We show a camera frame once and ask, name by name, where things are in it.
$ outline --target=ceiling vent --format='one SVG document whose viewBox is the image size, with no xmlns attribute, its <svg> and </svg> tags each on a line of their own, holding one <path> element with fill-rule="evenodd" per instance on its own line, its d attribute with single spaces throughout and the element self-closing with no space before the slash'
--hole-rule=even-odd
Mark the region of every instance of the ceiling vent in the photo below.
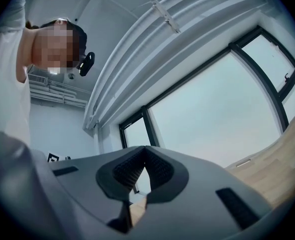
<svg viewBox="0 0 295 240">
<path fill-rule="evenodd" d="M 48 77 L 39 76 L 35 74 L 28 74 L 28 79 L 31 84 L 46 86 L 48 84 Z"/>
</svg>

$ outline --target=white shirt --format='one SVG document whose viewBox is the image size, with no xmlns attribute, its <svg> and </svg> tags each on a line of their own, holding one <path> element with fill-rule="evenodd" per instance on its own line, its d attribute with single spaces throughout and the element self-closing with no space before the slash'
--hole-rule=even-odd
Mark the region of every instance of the white shirt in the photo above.
<svg viewBox="0 0 295 240">
<path fill-rule="evenodd" d="M 30 145 L 28 77 L 17 81 L 16 59 L 25 27 L 25 0 L 12 0 L 0 17 L 0 132 Z"/>
</svg>

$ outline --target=ear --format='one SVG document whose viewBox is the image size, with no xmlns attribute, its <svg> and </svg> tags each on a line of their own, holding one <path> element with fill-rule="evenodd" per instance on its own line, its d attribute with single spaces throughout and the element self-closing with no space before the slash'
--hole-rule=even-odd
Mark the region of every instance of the ear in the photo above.
<svg viewBox="0 0 295 240">
<path fill-rule="evenodd" d="M 59 18 L 55 21 L 54 26 L 63 26 L 67 24 L 67 20 L 63 18 Z"/>
</svg>

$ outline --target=floor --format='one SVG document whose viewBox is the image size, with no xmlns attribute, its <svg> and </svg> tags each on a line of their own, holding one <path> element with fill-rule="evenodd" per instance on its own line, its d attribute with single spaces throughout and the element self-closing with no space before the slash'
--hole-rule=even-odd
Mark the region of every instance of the floor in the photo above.
<svg viewBox="0 0 295 240">
<path fill-rule="evenodd" d="M 231 174 L 278 206 L 295 196 L 295 117 L 283 135 L 270 147 L 231 164 Z M 130 206 L 135 225 L 145 212 L 146 198 Z"/>
</svg>

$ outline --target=wooden surface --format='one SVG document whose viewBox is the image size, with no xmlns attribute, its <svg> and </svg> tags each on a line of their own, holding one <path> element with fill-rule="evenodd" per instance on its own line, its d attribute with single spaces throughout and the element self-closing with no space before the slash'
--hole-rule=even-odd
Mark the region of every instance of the wooden surface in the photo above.
<svg viewBox="0 0 295 240">
<path fill-rule="evenodd" d="M 258 191 L 273 207 L 295 196 L 295 117 L 275 143 L 226 170 Z M 146 198 L 130 206 L 133 225 L 143 216 L 145 203 Z"/>
</svg>

